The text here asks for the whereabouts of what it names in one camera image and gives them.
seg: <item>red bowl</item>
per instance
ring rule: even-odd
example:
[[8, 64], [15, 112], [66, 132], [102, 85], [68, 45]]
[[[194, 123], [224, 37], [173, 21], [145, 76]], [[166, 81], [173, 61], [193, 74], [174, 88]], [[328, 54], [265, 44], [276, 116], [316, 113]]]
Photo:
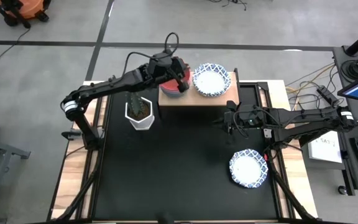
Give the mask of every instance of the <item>red bowl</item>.
[[[185, 70], [185, 77], [182, 79], [182, 81], [189, 83], [189, 80], [190, 80], [190, 68]], [[178, 83], [174, 79], [161, 84], [160, 87], [164, 88], [164, 89], [166, 89], [168, 91], [177, 91], [177, 92], [179, 92]]]

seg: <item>gray floor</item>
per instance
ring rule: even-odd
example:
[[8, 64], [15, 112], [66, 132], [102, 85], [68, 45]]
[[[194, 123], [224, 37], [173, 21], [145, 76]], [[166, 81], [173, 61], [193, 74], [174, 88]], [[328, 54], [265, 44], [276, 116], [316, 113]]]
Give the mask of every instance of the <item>gray floor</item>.
[[[207, 0], [115, 0], [104, 42], [162, 43], [169, 32], [187, 44], [339, 46], [358, 38], [358, 1], [249, 0], [242, 5]], [[108, 0], [52, 1], [46, 24], [32, 21], [22, 40], [96, 42]], [[7, 27], [0, 16], [0, 40], [16, 40], [24, 28]], [[8, 46], [0, 45], [0, 53]], [[0, 140], [32, 151], [28, 161], [14, 159], [0, 189], [0, 218], [8, 223], [41, 222], [47, 217], [67, 144], [61, 136], [70, 123], [60, 100], [85, 79], [93, 47], [16, 46], [0, 60]], [[161, 49], [102, 48], [93, 80], [121, 76], [131, 51]], [[239, 69], [240, 79], [281, 79], [286, 83], [332, 62], [331, 52], [179, 49], [196, 68], [214, 62]], [[133, 56], [128, 70], [147, 62]], [[316, 80], [327, 85], [328, 73]], [[299, 82], [290, 85], [298, 88]], [[337, 76], [333, 83], [340, 88]], [[303, 93], [316, 93], [308, 88]], [[314, 108], [313, 103], [304, 105]], [[341, 173], [308, 169], [319, 217], [358, 223], [358, 194], [338, 195]]]

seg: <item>blue and white plate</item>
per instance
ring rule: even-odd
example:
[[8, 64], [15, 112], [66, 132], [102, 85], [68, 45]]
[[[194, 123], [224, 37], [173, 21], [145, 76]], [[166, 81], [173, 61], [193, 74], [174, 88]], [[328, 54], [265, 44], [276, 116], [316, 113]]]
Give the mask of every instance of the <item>blue and white plate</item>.
[[232, 179], [247, 188], [257, 188], [267, 177], [265, 159], [255, 150], [236, 152], [229, 162]]
[[222, 65], [205, 63], [193, 74], [196, 89], [204, 96], [220, 96], [230, 87], [230, 75]]

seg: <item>potted plant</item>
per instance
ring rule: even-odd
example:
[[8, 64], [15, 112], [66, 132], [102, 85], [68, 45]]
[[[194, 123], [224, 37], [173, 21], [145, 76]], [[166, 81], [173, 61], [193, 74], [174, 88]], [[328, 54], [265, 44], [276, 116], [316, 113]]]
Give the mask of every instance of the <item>potted plant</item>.
[[149, 130], [154, 122], [152, 102], [137, 93], [127, 93], [125, 117], [137, 131]]

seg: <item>wooden block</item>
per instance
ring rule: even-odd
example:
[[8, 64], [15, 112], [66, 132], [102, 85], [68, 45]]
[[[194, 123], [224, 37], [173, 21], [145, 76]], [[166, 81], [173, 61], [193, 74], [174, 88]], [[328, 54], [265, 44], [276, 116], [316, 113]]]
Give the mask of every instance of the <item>wooden block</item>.
[[193, 82], [190, 81], [189, 89], [183, 96], [178, 98], [170, 98], [161, 90], [158, 91], [158, 103], [160, 106], [226, 106], [226, 102], [232, 100], [236, 104], [239, 104], [236, 74], [234, 72], [229, 72], [229, 74], [231, 76], [231, 85], [221, 96], [205, 97], [198, 93]]

